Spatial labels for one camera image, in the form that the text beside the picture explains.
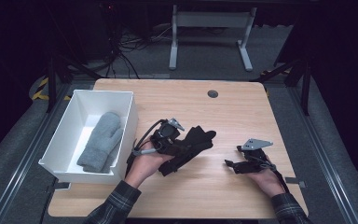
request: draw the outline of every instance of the white desk leg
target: white desk leg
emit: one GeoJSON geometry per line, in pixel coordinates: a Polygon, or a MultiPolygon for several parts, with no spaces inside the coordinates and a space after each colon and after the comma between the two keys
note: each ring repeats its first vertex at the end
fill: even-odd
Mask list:
{"type": "Polygon", "coordinates": [[[251,30],[252,30],[252,25],[255,20],[256,10],[257,10],[256,7],[252,7],[251,12],[247,18],[245,34],[244,34],[242,40],[238,41],[238,47],[240,49],[242,61],[243,61],[243,64],[245,65],[245,70],[248,72],[252,72],[253,67],[251,64],[251,60],[249,59],[248,51],[246,51],[246,43],[248,42],[249,34],[251,33],[251,30]]]}
{"type": "Polygon", "coordinates": [[[170,57],[170,70],[176,69],[176,59],[178,54],[178,40],[177,40],[177,20],[176,20],[177,6],[173,6],[172,12],[172,45],[170,57]]]}

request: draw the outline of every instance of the plaid shirt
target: plaid shirt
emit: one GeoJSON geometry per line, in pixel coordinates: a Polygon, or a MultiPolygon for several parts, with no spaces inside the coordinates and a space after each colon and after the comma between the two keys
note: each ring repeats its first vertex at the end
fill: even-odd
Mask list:
{"type": "MultiPolygon", "coordinates": [[[[121,181],[106,201],[92,211],[84,224],[119,224],[127,218],[141,191],[121,181]]],[[[290,193],[272,197],[275,214],[281,224],[312,223],[290,193]]]]}
{"type": "Polygon", "coordinates": [[[139,195],[141,195],[140,190],[133,188],[124,181],[120,181],[106,201],[94,209],[83,223],[121,223],[127,218],[139,195]]]}

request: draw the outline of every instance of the light wood tabletop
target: light wood tabletop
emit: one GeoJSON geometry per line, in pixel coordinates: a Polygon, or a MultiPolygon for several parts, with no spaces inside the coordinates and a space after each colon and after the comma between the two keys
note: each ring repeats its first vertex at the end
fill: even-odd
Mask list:
{"type": "MultiPolygon", "coordinates": [[[[151,218],[275,218],[269,198],[245,175],[236,175],[225,160],[244,161],[236,146],[249,138],[273,142],[263,150],[283,177],[296,177],[265,89],[260,83],[197,80],[99,79],[95,91],[133,91],[138,111],[137,139],[159,119],[176,118],[185,128],[216,131],[213,147],[202,151],[178,172],[156,172],[129,217],[151,218]],[[217,91],[215,98],[208,91],[217,91]]],[[[291,193],[308,213],[297,184],[291,193]]],[[[54,217],[85,217],[103,203],[112,185],[72,184],[56,190],[48,213],[54,217]]]]}

